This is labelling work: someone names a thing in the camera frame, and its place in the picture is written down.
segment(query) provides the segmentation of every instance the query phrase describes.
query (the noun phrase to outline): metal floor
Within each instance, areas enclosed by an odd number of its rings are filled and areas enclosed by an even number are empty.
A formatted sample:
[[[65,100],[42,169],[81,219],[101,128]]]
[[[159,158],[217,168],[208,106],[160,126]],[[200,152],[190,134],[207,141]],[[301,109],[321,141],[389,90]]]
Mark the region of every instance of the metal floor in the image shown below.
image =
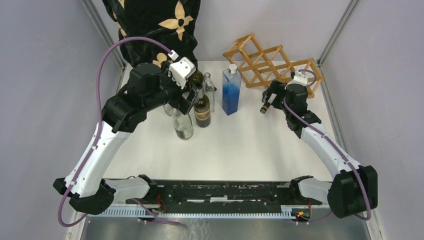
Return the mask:
[[[313,209],[312,220],[328,209]],[[169,218],[183,226],[138,222],[129,217],[87,217],[81,240],[370,240],[354,216],[296,226],[287,219]]]

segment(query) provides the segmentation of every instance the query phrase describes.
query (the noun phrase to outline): blue bottle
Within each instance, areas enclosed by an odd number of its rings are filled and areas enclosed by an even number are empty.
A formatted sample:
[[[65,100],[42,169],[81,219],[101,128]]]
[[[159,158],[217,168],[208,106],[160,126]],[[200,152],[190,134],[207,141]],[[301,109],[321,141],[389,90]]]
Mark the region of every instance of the blue bottle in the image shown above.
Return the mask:
[[[222,72],[222,109],[227,115],[237,112],[241,84],[242,75],[237,71],[237,65],[230,64],[228,69]]]

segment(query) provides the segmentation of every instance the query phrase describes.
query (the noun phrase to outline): dark glass bottle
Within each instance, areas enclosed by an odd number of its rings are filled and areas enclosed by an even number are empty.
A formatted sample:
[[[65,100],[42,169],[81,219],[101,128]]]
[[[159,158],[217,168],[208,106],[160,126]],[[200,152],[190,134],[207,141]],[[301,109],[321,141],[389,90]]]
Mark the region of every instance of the dark glass bottle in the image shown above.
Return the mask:
[[[192,87],[196,86],[198,88],[201,88],[203,85],[204,76],[203,73],[199,70],[197,70],[195,73],[193,73],[189,78],[188,82]]]
[[[194,115],[196,124],[201,128],[206,128],[211,124],[211,107],[209,98],[204,94],[203,88],[198,93],[199,101],[194,105]]]

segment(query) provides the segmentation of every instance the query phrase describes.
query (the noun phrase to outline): white table surface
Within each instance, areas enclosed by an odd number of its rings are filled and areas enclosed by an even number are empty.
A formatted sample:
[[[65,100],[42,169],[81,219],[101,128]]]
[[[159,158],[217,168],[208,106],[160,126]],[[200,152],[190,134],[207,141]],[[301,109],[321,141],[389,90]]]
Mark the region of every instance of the white table surface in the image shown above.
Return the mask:
[[[241,83],[238,111],[227,116],[222,109],[222,72],[227,61],[200,61],[199,70],[209,72],[218,91],[211,123],[194,135],[180,140],[164,109],[147,114],[123,143],[106,170],[105,178],[126,178],[146,174],[151,179],[216,181],[290,181],[312,175],[323,181],[331,176],[315,153],[287,127],[283,111],[270,108],[259,112],[263,87],[246,88]],[[126,83],[131,66],[127,67]],[[322,120],[333,136],[321,88],[308,99],[308,109]]]

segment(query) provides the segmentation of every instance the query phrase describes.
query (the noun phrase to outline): red wire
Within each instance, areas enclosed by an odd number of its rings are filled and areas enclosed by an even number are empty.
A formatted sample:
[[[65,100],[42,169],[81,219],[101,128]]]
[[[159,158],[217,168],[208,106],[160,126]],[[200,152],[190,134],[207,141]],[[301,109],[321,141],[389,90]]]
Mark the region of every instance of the red wire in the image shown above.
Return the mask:
[[[310,209],[311,209],[311,207],[312,207],[312,201],[311,201],[311,199],[309,198],[309,205],[307,206],[307,210],[310,210]]]
[[[161,195],[157,195],[157,209],[161,210]]]
[[[165,204],[165,202],[161,199],[160,200],[163,203],[163,213],[167,212],[167,205]]]

